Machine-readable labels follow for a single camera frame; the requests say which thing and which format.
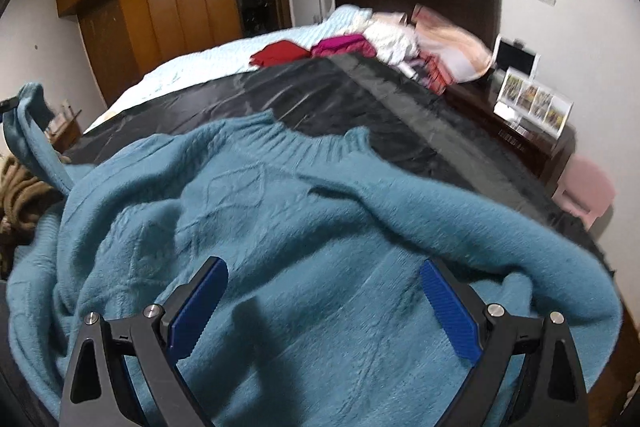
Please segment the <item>teal knit sweater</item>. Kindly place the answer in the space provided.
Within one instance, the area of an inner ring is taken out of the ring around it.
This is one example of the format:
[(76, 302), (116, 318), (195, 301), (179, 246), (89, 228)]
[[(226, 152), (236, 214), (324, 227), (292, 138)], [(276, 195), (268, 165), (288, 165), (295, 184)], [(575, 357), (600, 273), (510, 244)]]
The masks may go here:
[(3, 118), (10, 150), (62, 198), (17, 251), (11, 355), (52, 415), (90, 313), (164, 303), (210, 257), (229, 283), (179, 371), (219, 426), (433, 426), (471, 370), (419, 282), (444, 260), (490, 303), (563, 315), (587, 385), (622, 324), (587, 251), (490, 199), (379, 158), (366, 129), (311, 138), (269, 112), (62, 163), (37, 83)]

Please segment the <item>white crumpled clothes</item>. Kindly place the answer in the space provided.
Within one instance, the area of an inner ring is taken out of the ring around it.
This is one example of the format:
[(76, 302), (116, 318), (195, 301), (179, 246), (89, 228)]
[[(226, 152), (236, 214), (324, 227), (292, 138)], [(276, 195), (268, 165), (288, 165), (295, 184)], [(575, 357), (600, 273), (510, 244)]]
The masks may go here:
[(387, 65), (398, 65), (419, 55), (416, 30), (406, 14), (374, 13), (362, 28), (362, 34), (376, 49), (376, 58)]

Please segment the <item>pink plastic stool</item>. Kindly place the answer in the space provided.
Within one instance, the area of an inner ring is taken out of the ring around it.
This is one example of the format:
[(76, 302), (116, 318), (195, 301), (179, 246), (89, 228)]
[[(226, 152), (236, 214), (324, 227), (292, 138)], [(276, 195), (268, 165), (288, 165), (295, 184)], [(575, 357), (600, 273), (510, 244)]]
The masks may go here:
[(582, 220), (589, 231), (611, 207), (615, 196), (616, 190), (608, 175), (590, 159), (574, 154), (559, 177), (552, 200)]

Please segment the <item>dark wooden nightstand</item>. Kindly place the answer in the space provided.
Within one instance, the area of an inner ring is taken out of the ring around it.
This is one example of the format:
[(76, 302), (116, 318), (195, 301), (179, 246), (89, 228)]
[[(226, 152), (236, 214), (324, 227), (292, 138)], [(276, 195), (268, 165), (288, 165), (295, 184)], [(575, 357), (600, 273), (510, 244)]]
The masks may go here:
[(486, 77), (452, 84), (446, 89), (444, 100), (518, 156), (551, 195), (556, 190), (567, 161), (575, 153), (574, 128), (567, 124), (559, 139), (552, 139), (526, 120), (496, 114), (497, 96), (498, 90)]

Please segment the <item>brown knit garment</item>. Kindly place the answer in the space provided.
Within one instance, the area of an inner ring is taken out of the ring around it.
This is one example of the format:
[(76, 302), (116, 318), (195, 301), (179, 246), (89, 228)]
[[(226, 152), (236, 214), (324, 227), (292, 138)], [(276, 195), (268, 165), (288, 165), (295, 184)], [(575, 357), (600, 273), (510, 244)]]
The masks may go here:
[(18, 247), (32, 243), (40, 218), (62, 199), (54, 187), (34, 176), (13, 155), (1, 161), (1, 278), (10, 275)]

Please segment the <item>cluttered wooden desk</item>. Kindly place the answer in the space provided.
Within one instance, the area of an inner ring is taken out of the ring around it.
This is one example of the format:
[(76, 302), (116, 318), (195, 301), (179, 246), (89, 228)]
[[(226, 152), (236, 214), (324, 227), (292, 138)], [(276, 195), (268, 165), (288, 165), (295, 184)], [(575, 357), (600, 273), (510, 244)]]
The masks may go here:
[(44, 134), (58, 153), (64, 153), (74, 146), (80, 139), (82, 132), (78, 117), (81, 110), (75, 110), (70, 102), (64, 100), (60, 110), (49, 122)]

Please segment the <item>black satin sheet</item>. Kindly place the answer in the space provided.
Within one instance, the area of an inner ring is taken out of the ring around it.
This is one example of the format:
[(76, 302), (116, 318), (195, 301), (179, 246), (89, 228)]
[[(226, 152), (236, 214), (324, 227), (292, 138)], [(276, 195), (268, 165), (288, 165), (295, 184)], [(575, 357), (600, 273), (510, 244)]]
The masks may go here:
[[(378, 156), (417, 176), (434, 179), (434, 150), (352, 81), (332, 58), (235, 74), (154, 98), (84, 134), (67, 155), (75, 164), (101, 164), (151, 134), (183, 134), (214, 120), (264, 110), (309, 136), (366, 127)], [(605, 259), (594, 239), (586, 246), (576, 244), (599, 261)]]

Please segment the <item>red striped folded cloth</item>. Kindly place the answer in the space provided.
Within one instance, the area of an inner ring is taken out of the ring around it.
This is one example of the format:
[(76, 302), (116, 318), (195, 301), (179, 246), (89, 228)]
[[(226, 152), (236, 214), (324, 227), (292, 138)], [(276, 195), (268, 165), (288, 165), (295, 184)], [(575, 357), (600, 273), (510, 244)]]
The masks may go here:
[(408, 66), (413, 71), (412, 79), (436, 95), (443, 95), (454, 83), (454, 77), (437, 54), (421, 53), (410, 58)]

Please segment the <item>white bed cover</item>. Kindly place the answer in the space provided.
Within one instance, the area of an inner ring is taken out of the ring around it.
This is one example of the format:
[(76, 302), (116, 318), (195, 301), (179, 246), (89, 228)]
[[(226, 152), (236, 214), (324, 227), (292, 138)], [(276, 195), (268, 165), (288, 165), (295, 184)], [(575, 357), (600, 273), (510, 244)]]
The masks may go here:
[(371, 15), (371, 9), (345, 4), (320, 24), (268, 32), (261, 36), (238, 39), (205, 51), (173, 58), (157, 66), (152, 72), (148, 72), (138, 83), (127, 89), (105, 113), (90, 124), (85, 134), (124, 110), (154, 98), (210, 80), (249, 72), (255, 69), (255, 66), (250, 65), (250, 58), (268, 44), (288, 40), (302, 48), (310, 49), (320, 40), (336, 36), (352, 24), (368, 20)]

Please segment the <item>striped pink pillow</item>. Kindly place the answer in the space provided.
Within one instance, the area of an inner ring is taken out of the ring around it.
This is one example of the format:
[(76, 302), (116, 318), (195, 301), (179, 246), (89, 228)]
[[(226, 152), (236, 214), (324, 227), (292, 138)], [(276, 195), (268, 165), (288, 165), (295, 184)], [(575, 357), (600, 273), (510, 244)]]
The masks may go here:
[(485, 43), (436, 11), (416, 4), (411, 23), (421, 52), (435, 55), (454, 83), (482, 78), (492, 65), (492, 53)]

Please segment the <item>red folded garment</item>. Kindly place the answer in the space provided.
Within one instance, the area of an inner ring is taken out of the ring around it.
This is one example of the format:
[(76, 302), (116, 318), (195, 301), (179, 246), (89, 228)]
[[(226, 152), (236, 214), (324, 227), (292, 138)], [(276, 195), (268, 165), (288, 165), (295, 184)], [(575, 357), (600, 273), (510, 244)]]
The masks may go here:
[(268, 44), (250, 57), (250, 65), (271, 67), (288, 64), (311, 57), (311, 52), (290, 40), (280, 40)]

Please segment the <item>small dark monitor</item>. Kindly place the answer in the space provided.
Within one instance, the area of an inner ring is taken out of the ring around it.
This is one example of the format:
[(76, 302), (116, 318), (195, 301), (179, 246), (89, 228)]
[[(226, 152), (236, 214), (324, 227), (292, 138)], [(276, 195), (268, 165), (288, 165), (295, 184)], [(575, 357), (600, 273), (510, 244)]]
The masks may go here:
[(492, 59), (497, 70), (506, 72), (515, 69), (522, 74), (534, 78), (537, 74), (540, 55), (529, 49), (518, 39), (509, 40), (503, 35), (496, 38)]

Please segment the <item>magenta folded garment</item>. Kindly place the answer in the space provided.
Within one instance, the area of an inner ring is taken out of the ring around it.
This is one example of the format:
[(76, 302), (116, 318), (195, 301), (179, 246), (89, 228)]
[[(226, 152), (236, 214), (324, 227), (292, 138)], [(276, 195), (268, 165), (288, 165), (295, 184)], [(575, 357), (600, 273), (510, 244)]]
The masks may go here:
[(355, 53), (364, 57), (376, 57), (376, 49), (370, 41), (361, 34), (334, 36), (320, 40), (310, 53), (316, 57), (327, 57), (338, 54)]

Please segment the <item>photo collage frame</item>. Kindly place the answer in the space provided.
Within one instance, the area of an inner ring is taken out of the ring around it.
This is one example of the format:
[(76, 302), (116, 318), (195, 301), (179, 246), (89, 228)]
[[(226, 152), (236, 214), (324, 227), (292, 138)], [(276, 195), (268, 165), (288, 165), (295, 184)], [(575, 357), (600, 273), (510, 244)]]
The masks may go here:
[(494, 106), (498, 116), (526, 120), (552, 139), (562, 135), (574, 102), (517, 69), (509, 68)]

